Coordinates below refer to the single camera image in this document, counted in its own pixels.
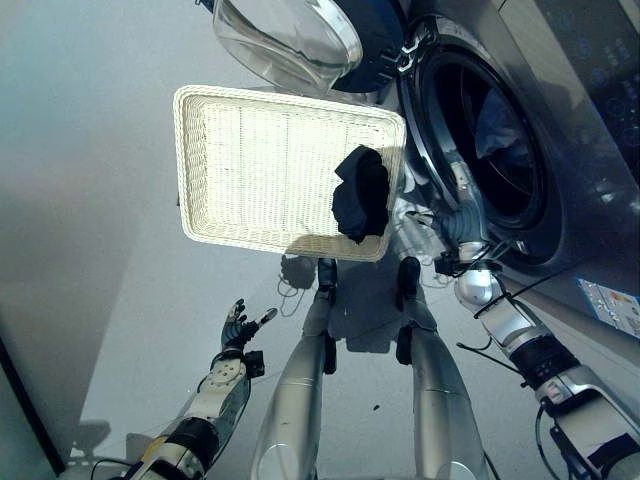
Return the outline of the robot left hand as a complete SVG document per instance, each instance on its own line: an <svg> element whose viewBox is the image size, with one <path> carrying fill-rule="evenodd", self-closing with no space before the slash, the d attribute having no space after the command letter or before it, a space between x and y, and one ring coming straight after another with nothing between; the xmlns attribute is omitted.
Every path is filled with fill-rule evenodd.
<svg viewBox="0 0 640 480"><path fill-rule="evenodd" d="M256 333L278 314L276 308L269 308L254 320L248 321L245 310L245 300L240 298L234 302L227 313L220 336L222 352L242 352Z"/></svg>

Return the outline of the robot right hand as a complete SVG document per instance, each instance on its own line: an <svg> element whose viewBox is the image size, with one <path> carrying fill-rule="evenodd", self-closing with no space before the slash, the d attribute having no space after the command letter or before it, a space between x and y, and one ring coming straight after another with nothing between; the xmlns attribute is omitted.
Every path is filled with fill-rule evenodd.
<svg viewBox="0 0 640 480"><path fill-rule="evenodd" d="M444 153L444 165L437 171L434 184L445 238L455 245L488 243L490 235L484 200L469 166L459 153Z"/></svg>

